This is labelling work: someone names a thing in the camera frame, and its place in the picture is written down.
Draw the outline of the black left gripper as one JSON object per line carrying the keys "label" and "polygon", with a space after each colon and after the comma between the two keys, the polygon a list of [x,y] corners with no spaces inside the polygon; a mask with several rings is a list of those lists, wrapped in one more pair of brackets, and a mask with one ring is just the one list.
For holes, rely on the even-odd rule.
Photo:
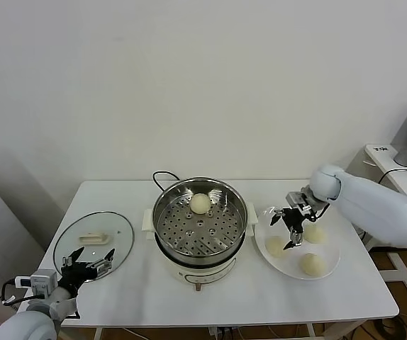
{"label": "black left gripper", "polygon": [[112,269],[115,249],[112,248],[105,257],[90,264],[75,263],[80,257],[84,247],[74,250],[69,256],[62,258],[60,287],[70,295],[77,295],[85,281],[105,276]]}

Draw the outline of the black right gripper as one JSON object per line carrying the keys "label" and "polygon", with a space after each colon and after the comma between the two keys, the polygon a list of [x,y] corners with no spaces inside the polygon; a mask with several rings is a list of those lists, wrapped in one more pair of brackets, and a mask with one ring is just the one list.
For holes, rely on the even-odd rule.
{"label": "black right gripper", "polygon": [[275,225],[282,218],[289,230],[290,240],[283,250],[299,247],[303,239],[303,221],[308,220],[309,214],[303,214],[298,208],[281,208],[272,211],[270,226]]}

